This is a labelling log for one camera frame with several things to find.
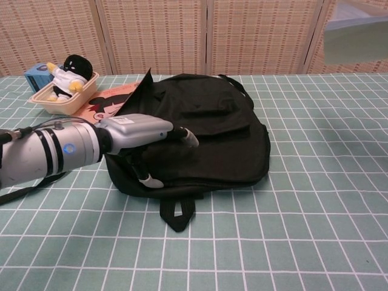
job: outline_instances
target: cartoon illustration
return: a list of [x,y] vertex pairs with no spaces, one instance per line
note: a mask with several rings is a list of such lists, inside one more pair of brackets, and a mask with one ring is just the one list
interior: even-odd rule
[[89,107],[89,111],[96,112],[93,116],[96,120],[111,117],[122,107],[128,97],[128,94],[114,95],[108,98],[95,97],[89,101],[89,104],[92,105]]

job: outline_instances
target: plush doll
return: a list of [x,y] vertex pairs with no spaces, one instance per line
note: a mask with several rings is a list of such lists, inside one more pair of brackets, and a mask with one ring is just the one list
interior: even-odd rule
[[82,88],[92,78],[93,66],[82,56],[70,55],[65,60],[63,70],[47,63],[47,68],[54,76],[53,93],[48,98],[49,101],[66,101],[75,93],[82,92]]

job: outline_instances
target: table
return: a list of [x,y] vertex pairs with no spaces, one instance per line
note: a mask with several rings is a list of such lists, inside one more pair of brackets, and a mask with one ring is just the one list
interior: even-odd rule
[[[74,170],[0,207],[1,290],[388,290],[388,74],[231,77],[268,127],[267,177],[206,193],[175,233],[104,161]],[[52,117],[31,95],[0,79],[0,128]]]

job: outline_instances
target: wicker folding screen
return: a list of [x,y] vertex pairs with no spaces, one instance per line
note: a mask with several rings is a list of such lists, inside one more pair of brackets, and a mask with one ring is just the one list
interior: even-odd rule
[[204,73],[206,0],[96,0],[113,71]]
[[[387,0],[359,0],[360,2],[375,5],[377,7],[388,9]],[[328,20],[332,17],[337,0],[324,0],[324,9],[322,10],[321,18],[318,21],[317,35],[313,38],[312,46],[309,56],[307,57],[304,73],[352,73],[352,72],[364,72],[364,73],[378,73],[388,72],[388,59],[375,61],[375,62],[363,62],[360,64],[338,64],[338,65],[325,65],[324,63],[324,43],[323,33],[324,28]]]
[[77,53],[100,75],[110,73],[96,12],[92,0],[1,0],[0,72],[23,75],[37,62],[62,64]]
[[307,54],[321,3],[210,0],[208,73],[296,73]]

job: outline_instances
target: small basket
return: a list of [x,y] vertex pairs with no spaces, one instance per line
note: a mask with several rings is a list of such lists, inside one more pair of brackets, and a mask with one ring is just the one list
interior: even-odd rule
[[96,93],[96,80],[98,77],[99,74],[93,72],[92,78],[82,88],[82,92],[75,93],[69,100],[63,102],[48,101],[47,98],[50,97],[53,92],[53,83],[50,82],[36,92],[29,101],[42,105],[43,108],[51,114],[72,115],[77,112],[77,110],[80,109],[94,93]]

